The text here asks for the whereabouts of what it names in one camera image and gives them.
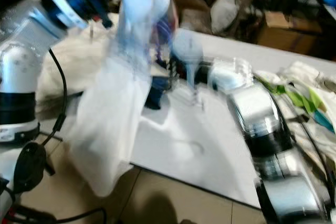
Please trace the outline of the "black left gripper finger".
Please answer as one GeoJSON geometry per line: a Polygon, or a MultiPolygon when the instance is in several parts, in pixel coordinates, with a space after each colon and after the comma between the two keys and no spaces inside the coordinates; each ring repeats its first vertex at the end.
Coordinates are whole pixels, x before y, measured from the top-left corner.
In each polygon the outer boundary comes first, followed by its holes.
{"type": "Polygon", "coordinates": [[[99,21],[104,28],[110,29],[113,27],[113,22],[109,18],[109,6],[108,4],[92,4],[93,6],[93,15],[92,19],[94,21],[99,21]]]}

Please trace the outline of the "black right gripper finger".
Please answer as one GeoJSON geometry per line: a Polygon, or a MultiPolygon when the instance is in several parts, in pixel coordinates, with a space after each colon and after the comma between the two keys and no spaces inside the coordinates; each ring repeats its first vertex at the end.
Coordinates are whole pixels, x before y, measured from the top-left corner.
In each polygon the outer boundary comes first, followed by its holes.
{"type": "Polygon", "coordinates": [[[145,100],[144,107],[151,110],[161,109],[161,99],[170,88],[170,78],[166,76],[152,76],[151,87],[145,100]]]}

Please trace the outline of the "purple plastic hanger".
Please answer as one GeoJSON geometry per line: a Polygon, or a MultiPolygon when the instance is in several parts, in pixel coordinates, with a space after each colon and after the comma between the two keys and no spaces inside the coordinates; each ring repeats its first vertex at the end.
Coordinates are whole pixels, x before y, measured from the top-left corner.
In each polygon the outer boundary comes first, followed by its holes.
{"type": "Polygon", "coordinates": [[[156,47],[155,63],[161,68],[167,67],[170,53],[163,53],[164,49],[170,46],[173,33],[175,32],[175,21],[173,18],[164,16],[153,26],[152,44],[156,47]]]}

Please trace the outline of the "cream garment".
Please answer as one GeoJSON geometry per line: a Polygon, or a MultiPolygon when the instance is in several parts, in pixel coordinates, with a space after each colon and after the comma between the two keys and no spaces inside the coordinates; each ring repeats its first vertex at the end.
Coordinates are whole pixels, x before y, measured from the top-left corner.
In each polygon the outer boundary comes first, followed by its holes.
{"type": "Polygon", "coordinates": [[[117,36],[116,28],[101,25],[74,29],[53,46],[54,58],[45,53],[35,110],[39,119],[54,119],[58,113],[127,113],[124,88],[133,73],[117,36]]]}

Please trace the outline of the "grey pillow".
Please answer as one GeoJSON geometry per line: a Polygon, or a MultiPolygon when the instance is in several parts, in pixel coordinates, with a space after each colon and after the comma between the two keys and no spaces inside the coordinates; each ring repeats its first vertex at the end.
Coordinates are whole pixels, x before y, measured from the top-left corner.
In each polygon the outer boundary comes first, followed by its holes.
{"type": "Polygon", "coordinates": [[[226,23],[233,21],[238,6],[235,0],[216,0],[211,8],[212,22],[226,23]]]}

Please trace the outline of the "brown cardboard box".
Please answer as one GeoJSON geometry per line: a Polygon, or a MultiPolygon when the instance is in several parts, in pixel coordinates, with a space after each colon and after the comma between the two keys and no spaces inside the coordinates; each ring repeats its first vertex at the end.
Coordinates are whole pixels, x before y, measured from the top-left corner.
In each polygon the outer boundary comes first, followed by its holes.
{"type": "Polygon", "coordinates": [[[316,20],[264,12],[255,44],[296,54],[336,61],[336,35],[316,20]]]}

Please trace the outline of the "white garment with green print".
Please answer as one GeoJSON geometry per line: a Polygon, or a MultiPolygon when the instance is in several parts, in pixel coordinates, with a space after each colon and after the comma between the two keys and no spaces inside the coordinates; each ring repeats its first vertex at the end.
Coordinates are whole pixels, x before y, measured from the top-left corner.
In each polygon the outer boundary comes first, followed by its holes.
{"type": "Polygon", "coordinates": [[[319,150],[336,172],[336,71],[295,61],[276,72],[255,70],[254,75],[279,100],[300,147],[316,163],[319,150]]]}

